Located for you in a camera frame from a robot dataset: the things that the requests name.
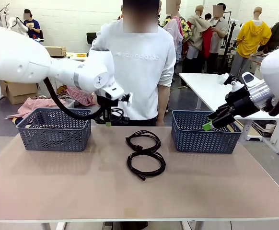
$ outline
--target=beige table surface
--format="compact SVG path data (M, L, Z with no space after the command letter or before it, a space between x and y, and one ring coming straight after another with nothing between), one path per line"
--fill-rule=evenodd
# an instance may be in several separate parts
M140 180L126 166L124 137L141 129L93 126L82 153L26 151L17 135L0 155L0 221L279 219L279 186L240 143L229 155L179 153L170 127L144 128L160 137L167 166Z

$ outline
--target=yellow jacket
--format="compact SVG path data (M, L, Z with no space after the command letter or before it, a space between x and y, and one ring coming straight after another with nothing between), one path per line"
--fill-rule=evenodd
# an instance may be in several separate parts
M253 21L246 22L239 35L237 36L237 52L245 58L249 58L254 54L258 46L265 45L272 35L269 26L262 22L262 25L254 25Z

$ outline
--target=white robotic arm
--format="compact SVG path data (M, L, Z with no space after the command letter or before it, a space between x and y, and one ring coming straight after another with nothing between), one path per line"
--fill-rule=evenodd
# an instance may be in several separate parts
M242 75L244 82L232 75L225 75L223 84L232 85L232 91L226 95L226 104L210 114L211 120L204 125L205 130L222 128L235 121L239 115L247 117L263 110L270 116L279 114L279 49L269 54L261 63L264 80L258 80L251 73Z
M38 83L46 77L96 92L111 106L118 100L130 103L132 99L132 94L125 94L115 82L110 51L91 50L84 63L67 58L57 60L33 39L0 27L0 80Z
M8 22L8 29L11 30L14 26L18 25L18 31L25 36L28 36L26 32L29 31L29 28L26 27L23 22L20 20L20 18L10 18Z

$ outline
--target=gray plastic basket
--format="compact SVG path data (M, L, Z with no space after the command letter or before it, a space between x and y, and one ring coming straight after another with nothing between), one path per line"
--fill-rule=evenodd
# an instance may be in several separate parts
M208 122L211 112L173 111L172 136L175 147L180 152L232 153L242 131L235 124L204 131L202 126Z
M88 109L70 109L89 115ZM67 116L60 109L38 108L17 125L26 150L81 152L91 134L91 121Z

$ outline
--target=white wall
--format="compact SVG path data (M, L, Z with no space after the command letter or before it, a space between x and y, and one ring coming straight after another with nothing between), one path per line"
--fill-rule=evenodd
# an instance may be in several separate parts
M32 11L43 30L44 45L66 46L69 52L88 51L86 33L115 21L122 4L122 0L0 0L0 9L8 2L11 17L22 17L24 9ZM161 21L166 16L166 0L162 2ZM213 5L219 2L227 5L226 11L232 11L232 18L239 23L251 20L256 6L263 8L261 19L268 25L279 21L279 0L182 0L180 13L187 19L197 5L204 4L203 15L212 14Z

